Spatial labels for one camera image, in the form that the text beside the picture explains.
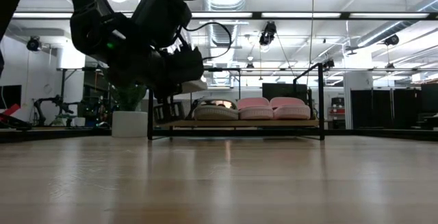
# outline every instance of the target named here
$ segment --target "white column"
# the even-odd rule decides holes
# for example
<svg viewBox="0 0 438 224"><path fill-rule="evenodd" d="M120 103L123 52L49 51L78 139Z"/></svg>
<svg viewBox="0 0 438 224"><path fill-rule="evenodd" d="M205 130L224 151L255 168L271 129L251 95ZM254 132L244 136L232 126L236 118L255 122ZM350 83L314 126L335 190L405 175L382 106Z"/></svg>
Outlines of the white column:
<svg viewBox="0 0 438 224"><path fill-rule="evenodd" d="M57 50L58 68L61 69L80 69L85 66L85 55L74 48L73 45ZM67 71L64 84L64 102L71 103L81 101L83 97L83 71ZM77 106L70 109L77 114Z"/></svg>

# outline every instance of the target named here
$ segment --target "potted plant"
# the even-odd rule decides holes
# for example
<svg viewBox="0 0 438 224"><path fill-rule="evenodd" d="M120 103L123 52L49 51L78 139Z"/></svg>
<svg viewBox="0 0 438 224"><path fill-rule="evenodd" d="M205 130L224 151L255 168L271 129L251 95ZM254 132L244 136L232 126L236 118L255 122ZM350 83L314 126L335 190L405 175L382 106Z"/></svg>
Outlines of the potted plant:
<svg viewBox="0 0 438 224"><path fill-rule="evenodd" d="M108 80L106 69L102 70ZM123 87L110 83L109 93L118 103L119 111L112 114L112 136L115 138L147 137L148 114L141 112L139 103L146 95L146 86L134 82Z"/></svg>

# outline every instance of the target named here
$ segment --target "wooden floor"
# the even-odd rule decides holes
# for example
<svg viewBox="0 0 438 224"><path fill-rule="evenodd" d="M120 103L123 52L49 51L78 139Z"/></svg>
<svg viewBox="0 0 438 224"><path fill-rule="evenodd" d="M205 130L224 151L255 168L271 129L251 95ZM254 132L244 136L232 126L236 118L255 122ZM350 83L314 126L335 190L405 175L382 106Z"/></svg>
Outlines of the wooden floor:
<svg viewBox="0 0 438 224"><path fill-rule="evenodd" d="M438 223L438 144L71 138L0 145L0 223Z"/></svg>

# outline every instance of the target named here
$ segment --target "ceiling light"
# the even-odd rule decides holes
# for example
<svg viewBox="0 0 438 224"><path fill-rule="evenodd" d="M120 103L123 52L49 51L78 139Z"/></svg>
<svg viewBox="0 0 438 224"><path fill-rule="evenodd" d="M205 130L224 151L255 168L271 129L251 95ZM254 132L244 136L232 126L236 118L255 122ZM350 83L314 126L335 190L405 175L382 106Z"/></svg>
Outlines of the ceiling light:
<svg viewBox="0 0 438 224"><path fill-rule="evenodd" d="M71 18L71 12L16 12L12 18Z"/></svg>
<svg viewBox="0 0 438 224"><path fill-rule="evenodd" d="M250 18L252 12L193 12L192 18Z"/></svg>
<svg viewBox="0 0 438 224"><path fill-rule="evenodd" d="M206 23L220 22L223 25L249 25L246 21L199 21L200 25L205 25Z"/></svg>
<svg viewBox="0 0 438 224"><path fill-rule="evenodd" d="M243 71L252 71L253 69L248 69L248 68L245 68L245 69L242 69ZM280 69L278 69L278 68L262 68L262 69L257 69L258 71L280 71Z"/></svg>
<svg viewBox="0 0 438 224"><path fill-rule="evenodd" d="M262 18L339 18L339 12L264 12Z"/></svg>
<svg viewBox="0 0 438 224"><path fill-rule="evenodd" d="M228 90L228 89L230 89L230 87L226 87L226 86L209 86L208 89L209 90Z"/></svg>
<svg viewBox="0 0 438 224"><path fill-rule="evenodd" d="M426 18L428 13L352 13L350 18Z"/></svg>

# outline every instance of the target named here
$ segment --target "black panel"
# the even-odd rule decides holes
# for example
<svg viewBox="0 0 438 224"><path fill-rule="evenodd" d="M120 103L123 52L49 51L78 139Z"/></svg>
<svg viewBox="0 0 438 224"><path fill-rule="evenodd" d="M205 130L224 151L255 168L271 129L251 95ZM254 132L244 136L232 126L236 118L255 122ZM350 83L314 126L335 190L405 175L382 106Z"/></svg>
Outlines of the black panel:
<svg viewBox="0 0 438 224"><path fill-rule="evenodd" d="M0 86L0 109L8 109L14 104L21 106L21 86Z"/></svg>
<svg viewBox="0 0 438 224"><path fill-rule="evenodd" d="M423 112L438 112L438 84L422 84Z"/></svg>
<svg viewBox="0 0 438 224"><path fill-rule="evenodd" d="M269 101L274 97L295 97L307 103L307 86L297 84L296 90L297 93L294 93L293 84L262 84L263 97Z"/></svg>
<svg viewBox="0 0 438 224"><path fill-rule="evenodd" d="M354 129L372 126L371 90L351 90L351 108Z"/></svg>
<svg viewBox="0 0 438 224"><path fill-rule="evenodd" d="M372 91L372 127L392 128L391 91Z"/></svg>
<svg viewBox="0 0 438 224"><path fill-rule="evenodd" d="M417 90L394 90L394 128L411 129L417 125L421 110Z"/></svg>
<svg viewBox="0 0 438 224"><path fill-rule="evenodd" d="M336 106L341 105L341 106L345 107L344 98L343 97L333 97L331 99L331 106L333 107L334 105L336 105Z"/></svg>

